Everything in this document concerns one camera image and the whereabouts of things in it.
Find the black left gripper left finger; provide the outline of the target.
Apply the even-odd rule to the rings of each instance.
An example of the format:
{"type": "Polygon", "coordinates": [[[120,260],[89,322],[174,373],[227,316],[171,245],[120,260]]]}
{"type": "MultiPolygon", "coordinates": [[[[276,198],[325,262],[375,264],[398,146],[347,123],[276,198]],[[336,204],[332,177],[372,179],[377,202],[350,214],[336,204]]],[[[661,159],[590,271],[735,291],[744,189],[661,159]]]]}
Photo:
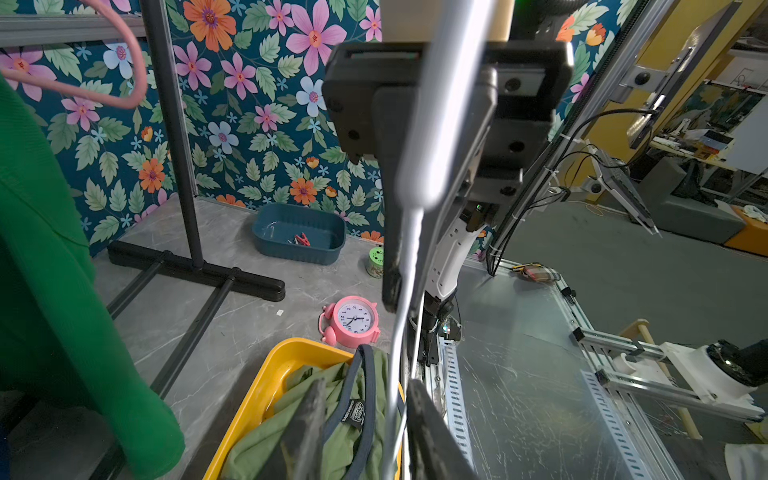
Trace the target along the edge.
{"type": "Polygon", "coordinates": [[[258,479],[319,479],[326,419],[326,381],[314,381],[306,391],[270,453],[258,479]]]}

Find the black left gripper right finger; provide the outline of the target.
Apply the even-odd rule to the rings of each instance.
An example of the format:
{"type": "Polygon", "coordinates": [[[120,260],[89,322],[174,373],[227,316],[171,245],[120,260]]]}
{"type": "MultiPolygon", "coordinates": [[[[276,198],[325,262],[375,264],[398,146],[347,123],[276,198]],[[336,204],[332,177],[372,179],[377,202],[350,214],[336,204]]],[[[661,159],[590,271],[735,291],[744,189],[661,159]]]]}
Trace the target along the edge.
{"type": "Polygon", "coordinates": [[[406,412],[412,479],[477,478],[421,380],[408,383],[406,412]]]}

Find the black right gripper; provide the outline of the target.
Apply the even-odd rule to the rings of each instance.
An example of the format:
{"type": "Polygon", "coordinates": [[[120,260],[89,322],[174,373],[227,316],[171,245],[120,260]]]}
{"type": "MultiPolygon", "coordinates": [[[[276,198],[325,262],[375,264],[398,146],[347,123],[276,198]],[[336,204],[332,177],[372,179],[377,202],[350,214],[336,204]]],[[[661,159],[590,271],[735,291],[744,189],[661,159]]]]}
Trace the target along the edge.
{"type": "Polygon", "coordinates": [[[416,309],[438,244],[466,199],[503,205],[522,186],[572,75],[563,43],[487,43],[459,128],[438,145],[416,115],[426,51],[424,42],[343,43],[322,87],[342,151],[373,157],[381,169],[382,300],[390,312],[416,309]]]}

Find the olive green tank top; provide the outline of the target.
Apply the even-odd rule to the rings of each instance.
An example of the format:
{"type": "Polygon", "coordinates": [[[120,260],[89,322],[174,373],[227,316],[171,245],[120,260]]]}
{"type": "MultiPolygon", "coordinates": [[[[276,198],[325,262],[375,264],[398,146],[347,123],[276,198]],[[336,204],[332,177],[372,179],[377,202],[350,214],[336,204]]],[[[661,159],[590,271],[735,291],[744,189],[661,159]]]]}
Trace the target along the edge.
{"type": "Polygon", "coordinates": [[[360,346],[353,359],[327,368],[304,366],[287,378],[274,413],[229,451],[222,479],[255,479],[311,384],[325,382],[322,479],[378,479],[386,433],[388,354],[360,346]]]}

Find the white wire hanger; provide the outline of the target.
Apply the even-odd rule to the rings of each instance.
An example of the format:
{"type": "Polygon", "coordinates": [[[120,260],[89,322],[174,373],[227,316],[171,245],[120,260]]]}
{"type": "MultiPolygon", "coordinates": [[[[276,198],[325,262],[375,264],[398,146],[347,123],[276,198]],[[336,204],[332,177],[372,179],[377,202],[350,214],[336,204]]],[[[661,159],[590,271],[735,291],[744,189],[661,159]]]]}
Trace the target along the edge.
{"type": "Polygon", "coordinates": [[[495,10],[494,1],[454,1],[443,8],[435,36],[425,54],[418,97],[411,118],[396,199],[403,209],[402,277],[392,331],[387,383],[386,435],[380,477],[393,479],[399,448],[396,419],[405,327],[416,281],[424,214],[438,206],[449,184],[478,65],[495,10]]]}

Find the red clothespin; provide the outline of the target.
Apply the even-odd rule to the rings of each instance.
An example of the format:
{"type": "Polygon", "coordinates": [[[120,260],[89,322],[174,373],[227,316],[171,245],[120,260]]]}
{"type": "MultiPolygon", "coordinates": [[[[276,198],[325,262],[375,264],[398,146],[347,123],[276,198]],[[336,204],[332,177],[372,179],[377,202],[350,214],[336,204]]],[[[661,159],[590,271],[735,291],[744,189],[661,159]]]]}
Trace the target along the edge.
{"type": "Polygon", "coordinates": [[[301,233],[294,236],[294,244],[309,247],[311,242],[304,233],[301,233]]]}

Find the pink wire hanger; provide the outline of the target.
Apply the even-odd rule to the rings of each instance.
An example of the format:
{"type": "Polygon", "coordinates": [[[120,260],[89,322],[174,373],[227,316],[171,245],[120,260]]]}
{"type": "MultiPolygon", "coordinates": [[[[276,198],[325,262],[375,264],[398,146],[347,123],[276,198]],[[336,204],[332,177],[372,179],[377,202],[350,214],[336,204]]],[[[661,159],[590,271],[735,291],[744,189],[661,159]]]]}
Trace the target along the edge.
{"type": "Polygon", "coordinates": [[[145,102],[143,28],[132,1],[3,1],[1,76],[31,102],[61,97],[67,113],[145,102]]]}

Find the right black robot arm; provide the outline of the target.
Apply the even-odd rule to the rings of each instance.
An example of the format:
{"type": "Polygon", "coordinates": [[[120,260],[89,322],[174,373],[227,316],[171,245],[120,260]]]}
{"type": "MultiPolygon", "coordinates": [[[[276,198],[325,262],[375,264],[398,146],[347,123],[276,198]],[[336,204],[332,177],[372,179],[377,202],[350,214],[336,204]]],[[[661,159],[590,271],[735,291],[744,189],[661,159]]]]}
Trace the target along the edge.
{"type": "MultiPolygon", "coordinates": [[[[378,162],[384,195],[382,300],[397,306],[401,290],[402,207],[396,179],[413,128],[422,43],[339,45],[322,93],[341,150],[352,161],[378,162]]],[[[511,204],[542,150],[572,74],[571,47],[558,41],[511,40],[486,45],[460,116],[457,149],[439,205],[422,220],[407,344],[424,365],[438,361],[438,340],[461,336],[451,318],[458,276],[479,233],[511,204]]]]}

